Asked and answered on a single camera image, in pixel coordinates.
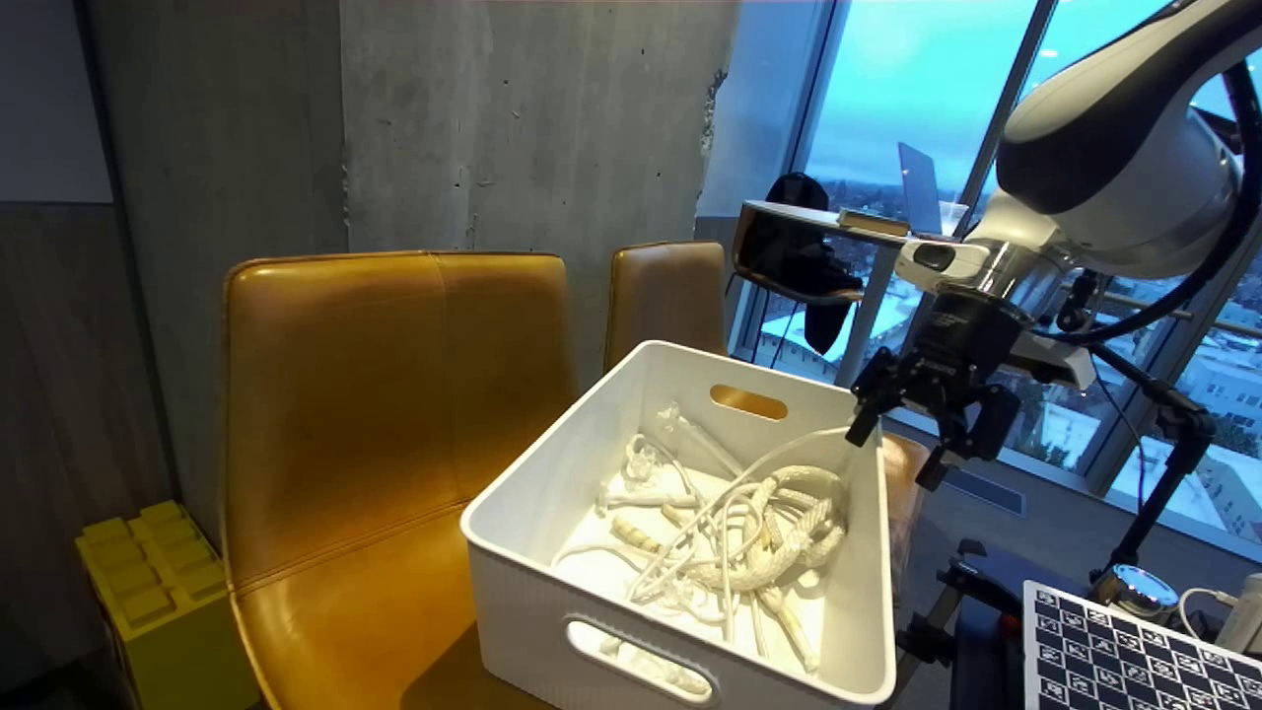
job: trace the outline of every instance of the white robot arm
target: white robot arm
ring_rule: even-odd
[[[1072,350],[1107,334],[1047,338],[1023,307],[1029,297],[1069,270],[1207,280],[1255,228],[1262,138],[1251,128],[1260,105],[1238,105],[1255,142],[1238,172],[1192,97],[1227,73],[1235,103],[1255,103],[1243,66],[1255,49],[1260,0],[1173,0],[1029,96],[1004,134],[1004,191],[968,242],[905,245],[901,272],[933,305],[905,350],[881,350],[856,378],[848,439],[864,442],[892,405],[933,410],[944,447],[925,483],[936,485],[959,456],[997,454],[1019,413],[1019,399],[990,384],[1004,364],[1034,350],[1036,368],[1072,370]]]

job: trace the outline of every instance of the window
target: window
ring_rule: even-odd
[[[939,180],[944,234],[959,216],[959,197],[977,180],[986,201],[986,146],[1004,128],[1007,87],[1036,87],[1065,63],[1139,25],[1165,0],[1060,0],[1050,16],[1036,0],[837,0],[816,12],[829,36],[806,87],[806,111],[784,163],[767,172],[806,168],[833,192],[833,208],[864,208],[908,216],[901,142],[933,155]],[[1227,111],[1224,87],[1207,87],[1198,105]],[[881,251],[848,249],[856,272],[877,272]],[[1101,321],[1121,321],[1174,280],[1115,280]],[[881,299],[864,355],[901,346],[921,293],[901,276]],[[773,299],[746,307],[755,343],[743,355],[781,370],[848,384],[844,338],[829,350],[806,343],[800,307]],[[1262,539],[1262,261],[1218,276],[1218,293],[1198,297],[1174,321],[1151,324],[1113,350],[1130,355],[1165,384],[1181,384],[1214,424],[1218,442],[1186,476],[1167,510],[1167,526],[1192,530],[1214,545],[1238,550]],[[1173,449],[1156,430],[1156,410],[1113,368],[1096,364],[1101,385],[1072,393],[1069,385],[1036,385],[1009,374],[1023,393],[1023,417],[1007,456],[1023,468],[1096,489],[1115,505],[1138,505],[1160,476]]]

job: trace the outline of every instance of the chair backrest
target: chair backrest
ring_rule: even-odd
[[[603,368],[643,338],[726,350],[726,257],[718,242],[637,245],[613,257]]]
[[[224,286],[232,587],[461,510],[568,401],[557,257],[240,266]]]

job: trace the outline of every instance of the chair seat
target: chair seat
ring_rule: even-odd
[[[478,658],[459,513],[238,592],[279,706],[541,706]]]

